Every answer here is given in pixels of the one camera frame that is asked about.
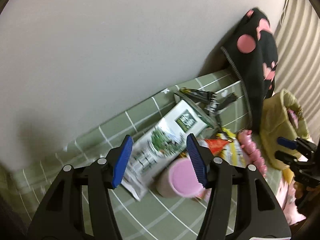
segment gray wall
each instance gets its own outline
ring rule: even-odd
[[[14,170],[204,62],[251,7],[284,0],[10,0],[0,15],[0,163]]]

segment silver screw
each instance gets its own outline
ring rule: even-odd
[[[257,169],[257,167],[254,166],[253,164],[249,164],[249,165],[248,165],[248,169],[249,169],[250,171],[255,171],[255,170]]]
[[[221,164],[221,163],[222,163],[222,159],[221,159],[220,157],[215,157],[215,158],[213,159],[213,161],[214,161],[215,163],[217,163],[217,164]]]
[[[71,169],[72,169],[72,166],[69,164],[63,167],[63,171],[66,171],[66,172],[71,171]]]
[[[103,165],[103,164],[106,164],[106,162],[107,162],[106,158],[100,158],[100,159],[98,159],[98,164]]]

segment beige curtain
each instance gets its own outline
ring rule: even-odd
[[[279,61],[276,90],[292,92],[304,112],[311,136],[320,136],[320,19],[308,0],[288,0],[275,32]]]

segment pink lid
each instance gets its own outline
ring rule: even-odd
[[[203,189],[189,158],[174,162],[169,170],[169,183],[176,194],[187,198],[196,196]]]

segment pink caterpillar toy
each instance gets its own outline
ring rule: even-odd
[[[264,158],[261,157],[260,150],[257,149],[257,145],[251,140],[251,134],[251,130],[241,131],[238,133],[238,141],[241,144],[241,148],[248,155],[250,162],[254,164],[265,177],[267,173],[267,166],[265,165]]]

